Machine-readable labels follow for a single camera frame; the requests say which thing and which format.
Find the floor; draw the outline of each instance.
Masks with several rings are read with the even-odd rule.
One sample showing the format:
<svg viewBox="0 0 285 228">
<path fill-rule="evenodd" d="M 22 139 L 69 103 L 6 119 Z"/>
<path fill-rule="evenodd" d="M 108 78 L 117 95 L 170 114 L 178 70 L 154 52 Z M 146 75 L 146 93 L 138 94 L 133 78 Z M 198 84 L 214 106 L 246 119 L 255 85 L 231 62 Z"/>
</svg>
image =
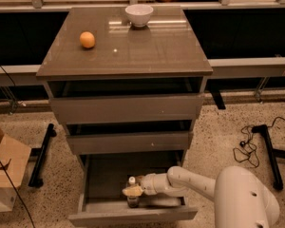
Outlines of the floor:
<svg viewBox="0 0 285 228">
<path fill-rule="evenodd" d="M 206 95 L 199 119 L 194 129 L 194 140 L 187 153 L 184 167 L 190 171 L 215 178 L 226 166 L 238 165 L 248 168 L 275 194 L 281 214 L 274 228 L 285 228 L 285 160 L 278 159 L 278 166 L 284 181 L 284 189 L 277 192 L 273 188 L 273 173 L 269 164 L 263 140 L 256 134 L 252 142 L 257 146 L 256 154 L 259 167 L 252 168 L 248 162 L 235 161 L 233 149 L 239 148 L 241 141 L 247 136 L 241 133 L 246 125 L 272 125 L 275 117 L 285 118 L 285 92 L 266 92 L 263 103 L 258 103 L 252 92 L 242 92 L 237 96 L 223 93 L 225 110 L 218 110 L 210 95 Z M 7 106 L 0 104 L 0 126 L 13 138 L 31 147 L 41 145 L 49 123 L 55 125 L 57 136 L 50 142 L 45 167 L 42 173 L 44 185 L 29 188 L 29 173 L 32 163 L 28 165 L 27 174 L 19 193 L 27 205 L 35 227 L 73 227 L 67 216 L 75 214 L 81 191 L 83 171 L 77 159 L 71 154 L 63 128 L 57 124 L 47 102 L 26 103 L 20 106 L 15 114 L 7 114 Z M 285 150 L 285 122 L 277 120 L 270 128 L 275 148 Z M 147 223 L 132 225 L 116 225 L 111 227 L 167 227 L 167 228 L 212 228 L 215 226 L 214 205 L 208 199 L 189 193 L 189 203 L 199 209 L 193 220 Z M 0 213 L 0 228 L 32 227 L 29 217 L 17 199 L 12 212 Z"/>
</svg>

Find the small bottle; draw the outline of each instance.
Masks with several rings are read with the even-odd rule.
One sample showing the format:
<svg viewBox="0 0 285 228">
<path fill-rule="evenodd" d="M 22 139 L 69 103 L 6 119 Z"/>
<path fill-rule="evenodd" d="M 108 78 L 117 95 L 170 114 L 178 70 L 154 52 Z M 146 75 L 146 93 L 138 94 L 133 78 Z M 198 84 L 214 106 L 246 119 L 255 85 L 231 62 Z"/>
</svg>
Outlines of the small bottle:
<svg viewBox="0 0 285 228">
<path fill-rule="evenodd" d="M 136 179 L 134 177 L 130 177 L 127 186 L 135 186 L 137 185 Z M 137 208 L 139 206 L 140 199 L 136 196 L 128 196 L 127 197 L 127 204 L 130 208 Z"/>
</svg>

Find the open drawer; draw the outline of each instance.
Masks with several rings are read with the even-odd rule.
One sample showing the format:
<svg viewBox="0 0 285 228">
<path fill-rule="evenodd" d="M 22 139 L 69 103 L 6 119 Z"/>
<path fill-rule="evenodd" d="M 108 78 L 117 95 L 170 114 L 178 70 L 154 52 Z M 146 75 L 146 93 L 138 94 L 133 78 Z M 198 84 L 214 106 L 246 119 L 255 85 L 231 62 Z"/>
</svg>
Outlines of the open drawer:
<svg viewBox="0 0 285 228">
<path fill-rule="evenodd" d="M 192 219 L 197 209 L 189 207 L 185 198 L 140 197 L 139 207 L 129 208 L 122 193 L 130 176 L 165 173 L 180 164 L 181 155 L 182 151 L 158 151 L 86 156 L 78 213 L 69 220 L 77 227 L 88 227 Z"/>
<path fill-rule="evenodd" d="M 196 119 L 203 94 L 51 99 L 60 124 L 125 123 Z"/>
<path fill-rule="evenodd" d="M 188 149 L 190 120 L 67 125 L 68 145 L 75 155 Z"/>
</svg>

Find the gray cabinet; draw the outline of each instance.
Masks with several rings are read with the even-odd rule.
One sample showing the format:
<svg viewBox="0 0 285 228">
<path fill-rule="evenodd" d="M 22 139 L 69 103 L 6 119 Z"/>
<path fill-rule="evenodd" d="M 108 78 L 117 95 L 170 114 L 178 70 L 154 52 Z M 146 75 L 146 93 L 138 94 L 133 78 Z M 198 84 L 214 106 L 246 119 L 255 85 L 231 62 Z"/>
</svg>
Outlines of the gray cabinet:
<svg viewBox="0 0 285 228">
<path fill-rule="evenodd" d="M 79 45 L 84 30 L 91 50 Z M 122 190 L 129 176 L 182 165 L 211 73 L 180 8 L 155 9 L 140 29 L 124 8 L 70 11 L 37 77 L 85 171 L 75 226 L 194 217 L 186 198 L 141 197 L 131 209 Z"/>
</svg>

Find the cabinet top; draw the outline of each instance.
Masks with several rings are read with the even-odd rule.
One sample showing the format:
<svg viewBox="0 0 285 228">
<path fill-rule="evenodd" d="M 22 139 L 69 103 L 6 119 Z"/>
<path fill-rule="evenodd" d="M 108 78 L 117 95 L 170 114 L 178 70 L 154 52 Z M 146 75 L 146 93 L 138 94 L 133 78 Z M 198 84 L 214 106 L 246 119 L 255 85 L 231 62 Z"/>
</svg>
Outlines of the cabinet top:
<svg viewBox="0 0 285 228">
<path fill-rule="evenodd" d="M 143 28 L 132 27 L 124 9 L 72 9 L 37 77 L 60 80 L 212 73 L 181 8 L 155 7 L 150 21 Z M 94 48 L 81 46 L 79 38 L 84 31 L 95 36 Z"/>
</svg>

